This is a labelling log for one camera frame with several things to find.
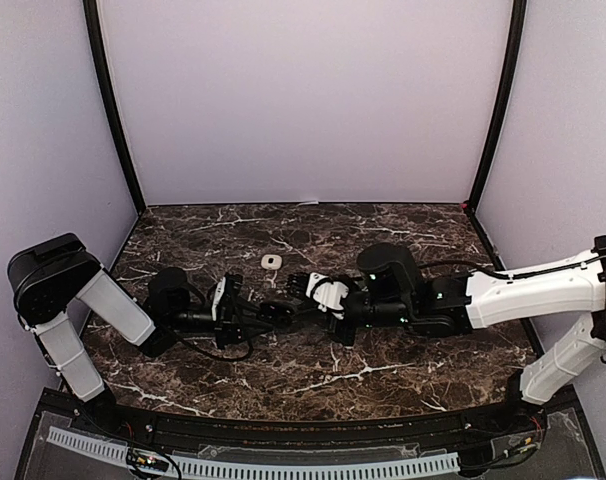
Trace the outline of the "black earbud charging case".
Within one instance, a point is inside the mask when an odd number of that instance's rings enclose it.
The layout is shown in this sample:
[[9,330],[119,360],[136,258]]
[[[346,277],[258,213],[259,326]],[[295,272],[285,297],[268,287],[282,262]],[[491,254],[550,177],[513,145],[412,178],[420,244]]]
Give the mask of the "black earbud charging case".
[[286,303],[264,301],[259,305],[257,319],[275,327],[286,327],[292,324],[294,308]]

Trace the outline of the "white earbud charging case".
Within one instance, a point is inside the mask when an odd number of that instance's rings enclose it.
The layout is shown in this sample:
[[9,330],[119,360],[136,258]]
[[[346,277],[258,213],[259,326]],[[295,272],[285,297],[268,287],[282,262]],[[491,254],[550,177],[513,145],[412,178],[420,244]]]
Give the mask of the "white earbud charging case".
[[282,257],[276,254],[266,254],[261,258],[260,265],[268,271],[277,271],[282,267]]

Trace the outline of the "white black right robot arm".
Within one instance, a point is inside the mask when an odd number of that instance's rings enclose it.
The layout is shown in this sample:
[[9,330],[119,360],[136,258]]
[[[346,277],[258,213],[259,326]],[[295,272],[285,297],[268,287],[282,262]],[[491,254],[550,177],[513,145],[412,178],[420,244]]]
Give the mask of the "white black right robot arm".
[[310,282],[306,294],[336,320],[350,345],[359,327],[400,325],[428,338],[459,336],[504,322],[575,312],[576,323],[519,371],[511,396],[493,413],[504,434],[517,432],[542,405],[606,354],[606,236],[572,257],[531,268],[425,278],[411,252],[379,243],[357,257],[363,284],[338,277]]

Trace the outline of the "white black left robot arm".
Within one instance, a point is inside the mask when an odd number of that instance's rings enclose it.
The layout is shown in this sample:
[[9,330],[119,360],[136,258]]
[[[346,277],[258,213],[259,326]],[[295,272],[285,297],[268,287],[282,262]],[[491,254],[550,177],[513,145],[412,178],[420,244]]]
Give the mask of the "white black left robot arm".
[[211,334],[224,348],[250,345],[271,328],[265,308],[243,299],[242,279],[231,274],[203,293],[185,270],[166,267],[152,276],[147,297],[139,302],[73,233],[19,251],[6,274],[19,322],[71,394],[86,404],[86,421],[103,436],[117,435],[124,415],[107,400],[109,387],[85,348],[86,329],[70,318],[72,306],[149,358],[184,342],[186,333]]

